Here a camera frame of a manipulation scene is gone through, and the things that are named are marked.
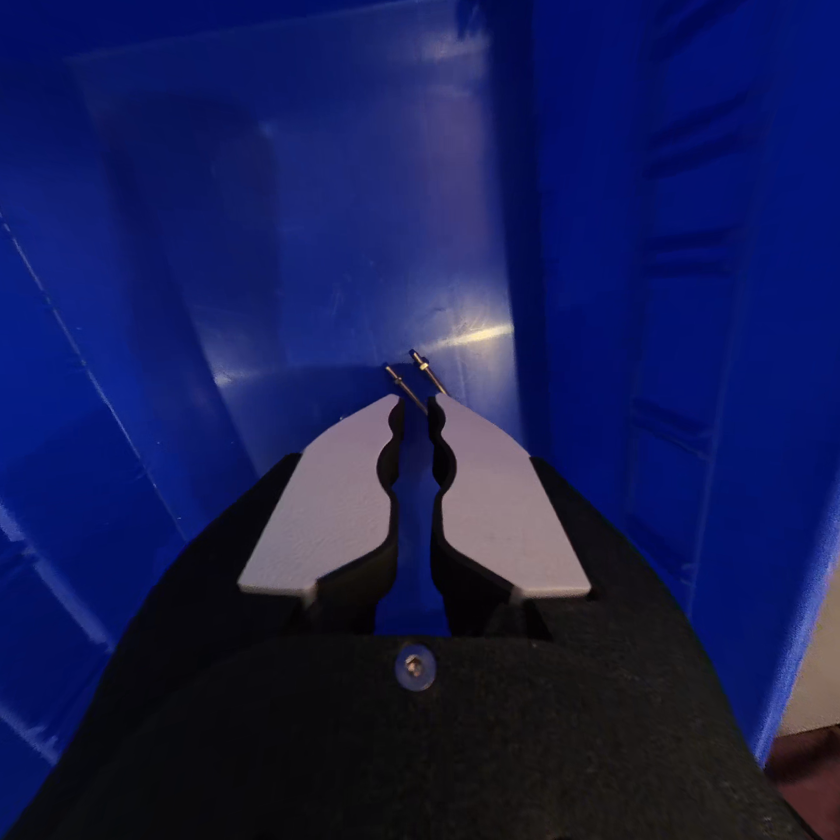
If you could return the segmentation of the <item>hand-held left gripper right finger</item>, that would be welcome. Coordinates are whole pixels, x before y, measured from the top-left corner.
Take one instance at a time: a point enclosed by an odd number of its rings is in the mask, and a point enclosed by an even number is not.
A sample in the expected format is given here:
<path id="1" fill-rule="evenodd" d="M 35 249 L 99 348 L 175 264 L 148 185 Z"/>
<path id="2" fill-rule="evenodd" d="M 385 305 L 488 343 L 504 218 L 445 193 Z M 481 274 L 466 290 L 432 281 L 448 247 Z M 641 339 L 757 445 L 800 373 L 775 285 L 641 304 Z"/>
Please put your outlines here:
<path id="1" fill-rule="evenodd" d="M 430 570 L 453 637 L 485 635 L 498 610 L 585 602 L 592 583 L 529 452 L 452 396 L 427 404 L 437 482 Z"/>

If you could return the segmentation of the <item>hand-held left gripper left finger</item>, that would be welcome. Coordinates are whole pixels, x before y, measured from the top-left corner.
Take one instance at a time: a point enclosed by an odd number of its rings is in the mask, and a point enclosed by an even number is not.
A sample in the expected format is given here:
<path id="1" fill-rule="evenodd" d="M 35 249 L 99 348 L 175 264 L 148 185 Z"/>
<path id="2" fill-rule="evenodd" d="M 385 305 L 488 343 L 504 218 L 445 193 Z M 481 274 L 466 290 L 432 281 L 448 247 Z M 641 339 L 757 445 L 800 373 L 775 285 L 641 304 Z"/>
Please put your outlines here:
<path id="1" fill-rule="evenodd" d="M 303 450 L 238 577 L 241 592 L 291 599 L 320 632 L 373 634 L 397 573 L 404 415 L 402 398 L 384 396 Z"/>

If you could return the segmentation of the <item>thin metal bolt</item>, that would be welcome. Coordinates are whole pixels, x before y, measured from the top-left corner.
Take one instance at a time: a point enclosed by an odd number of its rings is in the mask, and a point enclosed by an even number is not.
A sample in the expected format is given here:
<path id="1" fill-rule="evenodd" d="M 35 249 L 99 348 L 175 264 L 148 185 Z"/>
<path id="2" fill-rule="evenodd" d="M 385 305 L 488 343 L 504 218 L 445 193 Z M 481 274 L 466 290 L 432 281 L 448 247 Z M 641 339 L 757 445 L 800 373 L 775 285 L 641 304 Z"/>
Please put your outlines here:
<path id="1" fill-rule="evenodd" d="M 415 349 L 411 349 L 411 350 L 409 351 L 409 354 L 410 354 L 411 359 L 412 359 L 411 352 L 412 352 L 413 350 L 414 350 L 414 351 L 416 351 Z M 447 391 L 447 389 L 445 388 L 444 384 L 443 384 L 443 383 L 442 383 L 442 381 L 439 379 L 439 377 L 438 377 L 438 376 L 435 374 L 435 372 L 433 371 L 433 369 L 432 369 L 432 366 L 431 366 L 430 362 L 429 362 L 429 366 L 428 366 L 428 368 L 427 368 L 425 371 L 421 371 L 421 370 L 420 370 L 420 372 L 423 372 L 423 373 L 426 375 L 426 378 L 428 378 L 428 380 L 429 380 L 430 382 L 432 382 L 432 384 L 434 385 L 434 388 L 436 389 L 436 391 L 437 391 L 438 393 L 443 394 L 443 395 L 447 395 L 447 396 L 448 396 L 448 391 Z"/>
<path id="2" fill-rule="evenodd" d="M 425 415 L 427 417 L 428 411 L 427 411 L 426 403 L 418 397 L 418 395 L 412 390 L 412 388 L 409 386 L 409 384 L 407 384 L 405 382 L 403 377 L 402 377 L 402 380 L 403 380 L 403 382 L 399 383 L 399 384 L 394 383 L 393 380 L 392 380 L 392 383 L 394 384 L 394 386 L 398 390 L 400 390 L 404 394 L 404 396 L 406 396 L 410 400 L 411 403 L 413 403 L 423 413 L 423 415 Z"/>

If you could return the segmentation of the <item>blue plastic bin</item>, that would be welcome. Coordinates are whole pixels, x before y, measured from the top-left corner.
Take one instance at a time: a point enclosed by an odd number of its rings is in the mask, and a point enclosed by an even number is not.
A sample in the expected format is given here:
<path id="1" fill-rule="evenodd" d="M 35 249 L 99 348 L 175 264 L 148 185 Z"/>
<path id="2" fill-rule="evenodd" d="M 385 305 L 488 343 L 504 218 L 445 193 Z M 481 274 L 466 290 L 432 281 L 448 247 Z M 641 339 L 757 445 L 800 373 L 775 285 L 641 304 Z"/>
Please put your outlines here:
<path id="1" fill-rule="evenodd" d="M 838 2 L 2 2 L 2 838 L 212 520 L 434 386 L 767 765 L 838 555 Z"/>

